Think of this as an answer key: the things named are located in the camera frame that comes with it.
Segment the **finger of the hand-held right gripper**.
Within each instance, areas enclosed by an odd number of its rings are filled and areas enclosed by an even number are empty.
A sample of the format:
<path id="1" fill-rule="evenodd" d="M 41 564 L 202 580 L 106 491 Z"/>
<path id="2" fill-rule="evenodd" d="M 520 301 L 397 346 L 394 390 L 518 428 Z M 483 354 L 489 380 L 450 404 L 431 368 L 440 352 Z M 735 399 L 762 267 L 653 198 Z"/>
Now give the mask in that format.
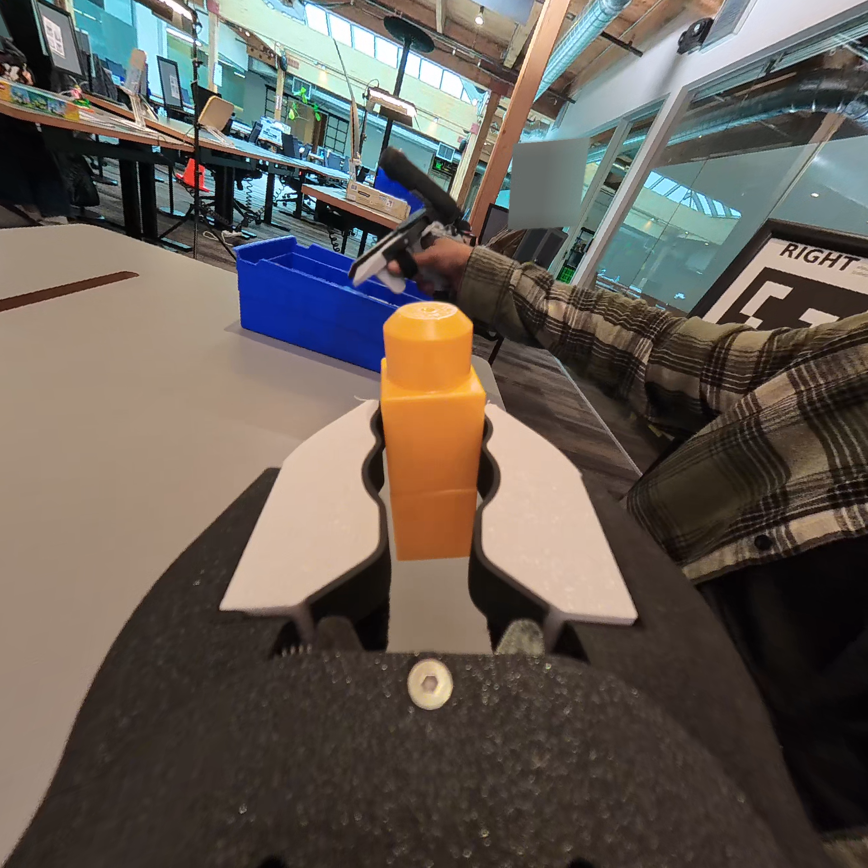
<path id="1" fill-rule="evenodd" d="M 376 278 L 385 287 L 405 287 L 418 273 L 415 256 L 427 229 L 427 217 L 409 217 L 353 262 L 348 273 L 351 285 L 360 287 Z"/>

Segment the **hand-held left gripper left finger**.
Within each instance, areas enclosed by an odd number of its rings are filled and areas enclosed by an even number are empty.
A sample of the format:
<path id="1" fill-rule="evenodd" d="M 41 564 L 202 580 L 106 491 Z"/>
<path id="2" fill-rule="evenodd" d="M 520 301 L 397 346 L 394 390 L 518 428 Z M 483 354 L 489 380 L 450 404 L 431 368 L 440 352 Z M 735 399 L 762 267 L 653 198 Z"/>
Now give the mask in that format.
<path id="1" fill-rule="evenodd" d="M 364 617 L 389 600 L 379 407 L 359 403 L 283 461 L 221 612 Z"/>

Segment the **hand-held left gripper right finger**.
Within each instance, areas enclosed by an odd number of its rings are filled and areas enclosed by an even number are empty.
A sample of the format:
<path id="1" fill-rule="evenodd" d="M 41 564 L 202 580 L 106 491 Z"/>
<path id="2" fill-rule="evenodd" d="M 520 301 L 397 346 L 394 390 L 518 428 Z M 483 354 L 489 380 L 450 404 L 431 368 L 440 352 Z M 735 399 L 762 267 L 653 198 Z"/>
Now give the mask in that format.
<path id="1" fill-rule="evenodd" d="M 546 646 L 568 623 L 638 618 L 580 471 L 493 404 L 485 408 L 478 508 L 478 608 L 535 621 Z"/>

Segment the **blue plastic bin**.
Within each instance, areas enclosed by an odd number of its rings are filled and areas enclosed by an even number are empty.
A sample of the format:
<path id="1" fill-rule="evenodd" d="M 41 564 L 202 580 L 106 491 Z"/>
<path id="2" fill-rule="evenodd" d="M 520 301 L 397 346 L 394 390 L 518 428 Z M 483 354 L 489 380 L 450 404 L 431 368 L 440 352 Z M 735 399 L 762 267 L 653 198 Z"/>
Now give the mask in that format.
<path id="1" fill-rule="evenodd" d="M 384 324 L 429 297 L 409 281 L 401 293 L 372 278 L 353 287 L 349 256 L 293 236 L 235 248 L 241 326 L 378 373 Z"/>

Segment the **orange mega block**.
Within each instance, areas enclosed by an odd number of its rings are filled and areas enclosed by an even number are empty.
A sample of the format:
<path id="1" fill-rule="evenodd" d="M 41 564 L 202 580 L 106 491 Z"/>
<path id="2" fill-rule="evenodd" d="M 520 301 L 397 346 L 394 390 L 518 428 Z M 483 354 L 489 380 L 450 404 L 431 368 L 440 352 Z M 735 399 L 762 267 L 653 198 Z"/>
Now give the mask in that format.
<path id="1" fill-rule="evenodd" d="M 466 558 L 472 550 L 474 489 L 390 495 L 398 561 Z"/>
<path id="2" fill-rule="evenodd" d="M 419 301 L 384 324 L 381 414 L 392 491 L 428 495 L 476 485 L 486 394 L 472 367 L 472 322 Z"/>

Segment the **person's right forearm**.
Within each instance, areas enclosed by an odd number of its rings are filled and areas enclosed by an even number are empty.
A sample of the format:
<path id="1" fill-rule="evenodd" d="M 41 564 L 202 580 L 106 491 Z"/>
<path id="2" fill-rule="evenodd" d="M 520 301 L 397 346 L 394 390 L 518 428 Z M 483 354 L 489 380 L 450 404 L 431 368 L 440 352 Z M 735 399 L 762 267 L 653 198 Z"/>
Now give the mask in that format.
<path id="1" fill-rule="evenodd" d="M 468 254 L 457 302 L 473 320 L 539 344 L 655 428 L 687 439 L 726 414 L 866 440 L 866 314 L 758 331 L 716 325 L 559 283 L 486 247 Z"/>

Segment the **person's right hand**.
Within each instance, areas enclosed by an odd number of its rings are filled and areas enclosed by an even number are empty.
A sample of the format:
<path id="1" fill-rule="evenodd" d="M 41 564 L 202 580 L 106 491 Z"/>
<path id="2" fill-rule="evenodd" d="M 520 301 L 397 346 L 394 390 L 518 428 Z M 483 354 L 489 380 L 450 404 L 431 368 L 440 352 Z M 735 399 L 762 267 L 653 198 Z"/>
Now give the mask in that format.
<path id="1" fill-rule="evenodd" d="M 431 298 L 456 297 L 473 252 L 472 245 L 451 238 L 437 238 L 412 255 L 417 267 L 413 280 L 419 290 Z"/>

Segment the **wooden desk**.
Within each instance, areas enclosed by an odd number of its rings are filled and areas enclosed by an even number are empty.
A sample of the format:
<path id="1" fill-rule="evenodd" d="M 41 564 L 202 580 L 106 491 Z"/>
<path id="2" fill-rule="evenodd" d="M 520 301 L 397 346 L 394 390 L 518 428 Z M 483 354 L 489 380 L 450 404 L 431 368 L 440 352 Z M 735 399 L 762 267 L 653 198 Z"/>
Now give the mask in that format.
<path id="1" fill-rule="evenodd" d="M 131 127 L 109 114 L 104 123 L 72 120 L 16 103 L 1 103 L 2 114 L 37 125 L 50 151 L 103 157 L 119 168 L 126 235 L 150 244 L 161 244 L 156 200 L 157 165 L 173 166 L 193 145 L 150 128 Z"/>
<path id="2" fill-rule="evenodd" d="M 342 254 L 348 252 L 347 247 L 354 233 L 360 233 L 358 253 L 363 254 L 370 243 L 381 241 L 410 216 L 408 214 L 403 220 L 396 220 L 346 201 L 345 189 L 303 184 L 301 194 L 304 199 L 313 201 L 315 222 L 325 228 L 333 240 L 332 246 Z"/>

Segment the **black floor lamp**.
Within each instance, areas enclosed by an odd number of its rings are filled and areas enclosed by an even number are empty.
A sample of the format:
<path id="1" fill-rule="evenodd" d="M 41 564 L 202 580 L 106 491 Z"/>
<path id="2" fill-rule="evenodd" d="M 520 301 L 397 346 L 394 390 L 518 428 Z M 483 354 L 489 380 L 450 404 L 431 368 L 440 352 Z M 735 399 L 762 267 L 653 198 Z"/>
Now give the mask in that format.
<path id="1" fill-rule="evenodd" d="M 392 107 L 387 108 L 385 114 L 386 126 L 382 140 L 381 156 L 390 144 L 392 128 L 395 122 L 410 120 L 410 110 L 407 108 L 408 104 L 400 98 L 410 52 L 416 50 L 422 55 L 428 55 L 434 49 L 434 43 L 429 34 L 411 20 L 397 15 L 385 16 L 384 26 L 390 36 L 401 42 L 401 53 L 397 66 L 396 81 L 392 91 Z"/>

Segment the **black tripod stand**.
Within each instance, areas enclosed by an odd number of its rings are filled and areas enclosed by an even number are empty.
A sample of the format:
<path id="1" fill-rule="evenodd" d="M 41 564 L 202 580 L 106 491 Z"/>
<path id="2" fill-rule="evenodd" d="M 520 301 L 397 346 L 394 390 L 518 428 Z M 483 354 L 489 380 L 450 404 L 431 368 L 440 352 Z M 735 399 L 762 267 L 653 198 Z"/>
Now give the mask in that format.
<path id="1" fill-rule="evenodd" d="M 204 103 L 195 102 L 195 100 L 201 100 L 201 96 L 205 92 L 201 88 L 199 81 L 199 70 L 202 66 L 199 58 L 201 41 L 200 18 L 191 2 L 166 2 L 165 4 L 173 12 L 172 20 L 177 21 L 179 27 L 191 31 L 191 64 L 193 71 L 191 82 L 191 96 L 193 97 L 193 203 L 190 211 L 171 228 L 168 234 L 174 232 L 183 222 L 191 222 L 193 227 L 191 255 L 193 260 L 196 261 L 198 259 L 198 241 L 200 237 L 199 223 L 203 213 L 200 189 L 201 152 L 204 141 L 202 137 L 203 131 L 207 131 L 208 135 L 215 142 L 219 142 L 221 145 L 228 145 L 228 139 L 223 135 L 222 129 L 231 119 L 233 106 L 214 93 L 211 93 L 211 96 Z"/>

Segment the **wooden top desk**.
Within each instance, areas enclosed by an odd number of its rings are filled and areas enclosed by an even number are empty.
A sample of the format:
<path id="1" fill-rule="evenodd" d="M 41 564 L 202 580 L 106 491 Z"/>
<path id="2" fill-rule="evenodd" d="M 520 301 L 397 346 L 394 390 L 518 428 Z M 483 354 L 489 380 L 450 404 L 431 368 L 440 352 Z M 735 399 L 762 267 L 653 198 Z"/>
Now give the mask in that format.
<path id="1" fill-rule="evenodd" d="M 103 157 L 119 168 L 126 235 L 150 244 L 161 244 L 156 200 L 157 165 L 173 166 L 193 145 L 150 128 L 131 127 L 109 114 L 104 123 L 72 120 L 16 103 L 1 103 L 2 114 L 37 125 L 50 151 Z"/>

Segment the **framed black white sign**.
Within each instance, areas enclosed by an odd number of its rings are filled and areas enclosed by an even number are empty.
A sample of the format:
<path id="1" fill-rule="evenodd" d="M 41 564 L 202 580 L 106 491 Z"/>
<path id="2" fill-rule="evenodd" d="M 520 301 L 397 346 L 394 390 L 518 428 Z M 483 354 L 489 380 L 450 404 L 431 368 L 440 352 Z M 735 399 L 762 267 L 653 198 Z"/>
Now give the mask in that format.
<path id="1" fill-rule="evenodd" d="M 770 331 L 835 323 L 866 311 L 864 236 L 768 220 L 690 315 Z"/>

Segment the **colourful cardboard box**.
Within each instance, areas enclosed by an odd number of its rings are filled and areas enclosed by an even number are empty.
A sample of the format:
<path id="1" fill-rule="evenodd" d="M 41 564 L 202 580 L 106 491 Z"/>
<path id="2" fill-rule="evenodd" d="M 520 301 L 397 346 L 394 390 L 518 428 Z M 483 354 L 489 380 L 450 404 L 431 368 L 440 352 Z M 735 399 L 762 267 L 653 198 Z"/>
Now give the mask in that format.
<path id="1" fill-rule="evenodd" d="M 79 107 L 70 99 L 7 79 L 1 79 L 1 103 L 72 123 L 81 120 Z"/>

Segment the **silver ventilation duct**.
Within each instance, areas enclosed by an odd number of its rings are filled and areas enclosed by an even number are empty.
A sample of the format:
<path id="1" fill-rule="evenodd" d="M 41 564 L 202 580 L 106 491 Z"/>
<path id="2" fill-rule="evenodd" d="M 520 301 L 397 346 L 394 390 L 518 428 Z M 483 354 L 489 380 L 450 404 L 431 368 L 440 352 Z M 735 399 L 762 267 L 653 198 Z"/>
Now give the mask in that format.
<path id="1" fill-rule="evenodd" d="M 631 1 L 591 1 L 552 50 L 537 89 L 535 100 L 566 71 L 570 65 L 602 35 Z"/>

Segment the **framed wall picture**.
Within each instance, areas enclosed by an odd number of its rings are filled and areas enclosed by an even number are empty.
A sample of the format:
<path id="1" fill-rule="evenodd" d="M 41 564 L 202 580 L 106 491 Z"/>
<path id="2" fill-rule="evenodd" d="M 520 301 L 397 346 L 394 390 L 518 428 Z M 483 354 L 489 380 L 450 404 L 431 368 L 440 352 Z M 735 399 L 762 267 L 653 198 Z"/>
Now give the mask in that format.
<path id="1" fill-rule="evenodd" d="M 51 72 L 82 81 L 87 71 L 70 13 L 44 1 L 34 2 L 34 9 Z"/>

